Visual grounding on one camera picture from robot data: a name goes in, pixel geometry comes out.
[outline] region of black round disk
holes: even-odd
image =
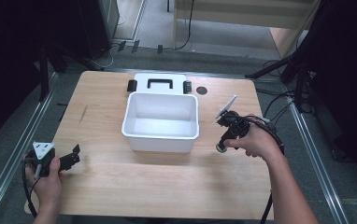
[[[205,87],[198,87],[196,88],[196,92],[198,92],[201,95],[205,95],[207,93],[207,89]]]

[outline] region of white storage box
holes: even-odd
[[[183,94],[185,76],[136,74],[135,80],[121,129],[131,149],[190,152],[199,135],[198,100]]]

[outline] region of black handle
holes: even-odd
[[[173,80],[172,79],[149,79],[149,82],[147,84],[148,89],[151,86],[151,82],[169,83],[169,89],[173,89]]]

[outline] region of right hand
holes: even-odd
[[[282,155],[273,137],[253,123],[250,124],[246,136],[239,139],[227,139],[224,141],[224,145],[244,148],[247,156],[261,157],[265,161],[276,155]]]

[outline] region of wooden table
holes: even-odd
[[[200,135],[191,153],[134,152],[121,133],[133,76],[82,74],[53,141],[58,156],[76,144],[81,149],[81,162],[66,172],[61,214],[260,219],[270,194],[264,161],[215,148],[226,128],[214,117],[234,94],[232,110],[261,115],[253,83],[187,77],[199,101]],[[196,93],[200,86],[206,95]]]

